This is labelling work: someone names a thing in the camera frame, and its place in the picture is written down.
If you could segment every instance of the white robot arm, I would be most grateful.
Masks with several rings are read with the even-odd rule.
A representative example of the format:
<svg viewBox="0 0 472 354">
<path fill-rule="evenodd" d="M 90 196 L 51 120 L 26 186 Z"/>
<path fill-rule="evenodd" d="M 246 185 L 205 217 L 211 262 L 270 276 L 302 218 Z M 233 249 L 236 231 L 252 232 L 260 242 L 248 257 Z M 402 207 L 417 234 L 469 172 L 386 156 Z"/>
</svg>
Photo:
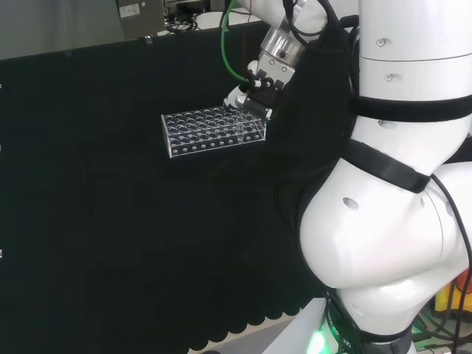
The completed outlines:
<svg viewBox="0 0 472 354">
<path fill-rule="evenodd" d="M 249 0 L 241 4 L 249 9 Z M 252 0 L 251 9 L 272 28 L 249 69 L 283 88 L 303 47 L 284 28 L 282 1 Z M 429 176 L 448 188 L 472 235 L 472 163 L 443 166 L 472 131 L 471 13 L 471 0 L 359 0 L 366 113 L 305 210 L 300 238 L 311 270 L 338 289 L 362 332 L 363 353 L 415 353 L 413 319 L 469 264 L 456 218 Z M 325 24 L 318 1 L 304 1 L 295 25 L 316 32 Z M 296 54 L 281 58 L 288 47 Z M 240 92 L 226 100 L 260 110 L 246 103 Z M 342 334 L 333 316 L 328 310 L 319 324 L 331 353 Z M 341 352 L 348 351 L 351 343 L 343 342 Z"/>
<path fill-rule="evenodd" d="M 247 92 L 247 88 L 238 86 L 224 100 L 224 105 L 230 108 L 244 107 L 261 118 L 270 119 L 272 108 L 277 103 L 277 94 L 294 76 L 305 47 L 290 31 L 281 0 L 241 0 L 240 4 L 270 24 L 271 29 L 261 44 L 259 60 L 248 65 L 254 90 Z M 301 32 L 316 33 L 326 26 L 327 14 L 317 1 L 298 0 L 294 5 L 293 22 Z M 318 35 L 301 37 L 307 42 L 319 38 Z"/>
</svg>

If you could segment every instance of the black table surface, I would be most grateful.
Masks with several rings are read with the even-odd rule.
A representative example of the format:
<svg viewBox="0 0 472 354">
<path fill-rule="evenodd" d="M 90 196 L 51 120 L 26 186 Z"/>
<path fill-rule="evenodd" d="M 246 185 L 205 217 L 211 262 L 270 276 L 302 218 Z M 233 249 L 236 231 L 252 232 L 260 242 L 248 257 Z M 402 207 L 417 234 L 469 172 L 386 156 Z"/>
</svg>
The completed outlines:
<svg viewBox="0 0 472 354">
<path fill-rule="evenodd" d="M 231 29 L 237 71 L 267 29 Z M 305 56 L 264 144 L 170 160 L 161 114 L 237 84 L 216 29 L 1 62 L 0 351 L 186 353 L 321 296 L 274 188 L 290 215 L 339 156 L 344 63 Z"/>
</svg>

